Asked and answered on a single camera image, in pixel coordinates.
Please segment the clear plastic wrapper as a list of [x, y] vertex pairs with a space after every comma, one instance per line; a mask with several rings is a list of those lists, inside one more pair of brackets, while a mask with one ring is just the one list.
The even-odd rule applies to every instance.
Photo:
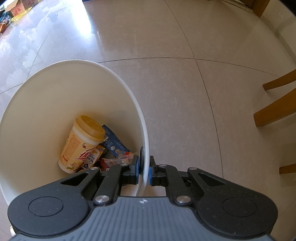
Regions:
[[120, 156], [117, 158], [107, 159], [101, 158], [99, 160], [99, 167], [101, 171], [108, 171], [112, 166], [117, 164], [131, 164], [134, 153], [128, 153], [127, 155]]

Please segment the yellow milk tea cup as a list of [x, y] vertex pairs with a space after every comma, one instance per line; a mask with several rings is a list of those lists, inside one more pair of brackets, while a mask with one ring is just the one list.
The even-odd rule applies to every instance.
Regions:
[[105, 139], [105, 130], [92, 118], [81, 115], [74, 120], [58, 161], [68, 174], [75, 173], [91, 152]]

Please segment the white plastic trash bin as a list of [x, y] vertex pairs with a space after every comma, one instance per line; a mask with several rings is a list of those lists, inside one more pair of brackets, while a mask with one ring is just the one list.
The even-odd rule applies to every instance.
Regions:
[[58, 160], [80, 115], [108, 126], [129, 150], [143, 150], [149, 159], [147, 125], [128, 85], [95, 62], [57, 62], [27, 79], [1, 118], [1, 192], [7, 204], [66, 177]]

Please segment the wooden chair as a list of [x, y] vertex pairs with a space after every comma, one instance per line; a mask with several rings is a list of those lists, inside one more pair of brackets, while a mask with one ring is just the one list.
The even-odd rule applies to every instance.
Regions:
[[[270, 82], [262, 85], [265, 91], [279, 88], [295, 82], [295, 70], [276, 78]], [[268, 126], [276, 121], [287, 118], [279, 124]], [[287, 133], [290, 137], [293, 136], [295, 142], [295, 88], [267, 105], [263, 109], [253, 114], [255, 126], [259, 129], [260, 134], [269, 136], [279, 130], [287, 128]], [[295, 163], [279, 167], [278, 173], [280, 175], [295, 173]]]

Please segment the open cardboard box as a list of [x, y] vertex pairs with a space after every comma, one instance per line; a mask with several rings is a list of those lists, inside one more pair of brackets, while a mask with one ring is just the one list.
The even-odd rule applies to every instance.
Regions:
[[9, 12], [12, 16], [17, 16], [20, 13], [23, 13], [29, 8], [34, 7], [38, 4], [39, 0], [18, 0], [13, 1], [7, 7], [5, 12]]

